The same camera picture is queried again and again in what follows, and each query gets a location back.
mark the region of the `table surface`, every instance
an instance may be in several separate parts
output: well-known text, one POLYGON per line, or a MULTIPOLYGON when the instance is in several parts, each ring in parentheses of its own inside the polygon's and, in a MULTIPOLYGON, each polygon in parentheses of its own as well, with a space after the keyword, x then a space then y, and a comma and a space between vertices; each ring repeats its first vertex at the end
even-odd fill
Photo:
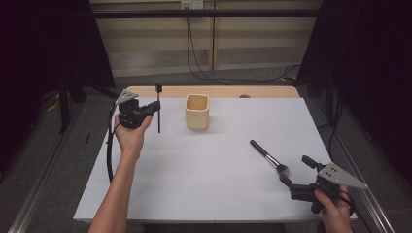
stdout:
MULTIPOLYGON (((157 97, 154 86, 131 86, 128 91, 140 97, 157 97)), ((160 97, 185 98, 189 94, 205 94, 212 98, 238 98, 249 95, 251 98, 296 98, 299 97, 293 86, 235 85, 235 86, 164 86, 160 97)))
MULTIPOLYGON (((155 100, 154 87, 128 90, 138 93, 142 104, 155 100)), ((301 162, 303 154, 318 162, 330 162, 305 102, 293 87, 166 86, 161 96, 176 98, 160 98, 161 133, 157 134, 155 124, 146 132, 128 219, 161 223, 320 219, 310 212, 311 203, 290 198, 275 168, 249 143, 256 140, 289 166, 294 183, 309 184, 316 179, 316 171, 301 162), (186 99, 182 97, 188 94, 211 96, 211 121, 204 132, 186 128, 186 99), (253 98, 237 98, 241 94, 253 98)), ((75 220, 90 222, 109 187, 106 140, 107 135, 75 220)), ((114 170, 119 159, 115 140, 114 170)))

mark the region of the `ceramic cup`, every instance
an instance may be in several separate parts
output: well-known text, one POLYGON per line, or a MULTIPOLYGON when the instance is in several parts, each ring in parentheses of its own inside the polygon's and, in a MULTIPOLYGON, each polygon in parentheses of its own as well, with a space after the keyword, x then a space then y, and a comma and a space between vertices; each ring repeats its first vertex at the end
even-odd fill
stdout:
POLYGON ((203 131, 209 126, 209 96, 191 94, 186 98, 186 124, 189 129, 203 131))

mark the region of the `human arm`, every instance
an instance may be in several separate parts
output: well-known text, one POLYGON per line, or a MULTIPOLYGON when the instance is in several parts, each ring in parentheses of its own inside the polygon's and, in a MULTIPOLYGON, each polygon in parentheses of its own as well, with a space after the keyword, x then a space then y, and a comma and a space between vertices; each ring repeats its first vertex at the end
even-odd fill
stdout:
POLYGON ((139 128, 132 130, 119 125, 119 116, 116 116, 115 125, 119 127, 115 134, 120 144, 120 162, 88 232, 125 232, 134 169, 143 147, 145 131, 152 118, 146 117, 139 128))
MULTIPOLYGON (((340 196, 348 200, 348 187, 341 185, 340 196)), ((336 204, 330 198, 319 190, 315 190, 315 196, 324 205, 322 209, 322 218, 327 233, 352 233, 351 223, 349 220, 350 209, 347 203, 338 200, 336 204)))

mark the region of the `white wall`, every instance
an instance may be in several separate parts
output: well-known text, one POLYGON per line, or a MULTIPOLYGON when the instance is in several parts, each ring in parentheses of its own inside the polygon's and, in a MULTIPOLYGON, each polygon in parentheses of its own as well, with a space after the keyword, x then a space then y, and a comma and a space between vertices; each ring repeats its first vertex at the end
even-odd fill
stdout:
MULTIPOLYGON (((167 0, 90 0, 90 3, 94 11, 181 8, 180 1, 167 0)), ((319 9, 321 3, 321 0, 205 1, 204 9, 319 9)), ((300 63, 315 19, 191 18, 190 22, 201 69, 220 70, 300 63)), ((97 23, 116 77, 189 70, 185 18, 98 19, 97 23)), ((190 64, 195 64, 191 52, 189 57, 190 64)))

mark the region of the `brush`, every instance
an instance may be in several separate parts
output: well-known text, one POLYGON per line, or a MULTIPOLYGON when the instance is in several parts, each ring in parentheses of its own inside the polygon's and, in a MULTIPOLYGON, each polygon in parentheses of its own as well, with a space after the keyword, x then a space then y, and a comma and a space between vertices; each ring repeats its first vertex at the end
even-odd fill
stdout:
POLYGON ((255 140, 251 140, 251 145, 259 151, 261 155, 263 155, 273 166, 276 167, 276 170, 278 171, 279 174, 284 174, 288 175, 289 174, 289 168, 283 164, 281 164, 278 160, 276 160, 272 155, 270 155, 266 150, 264 150, 255 140))

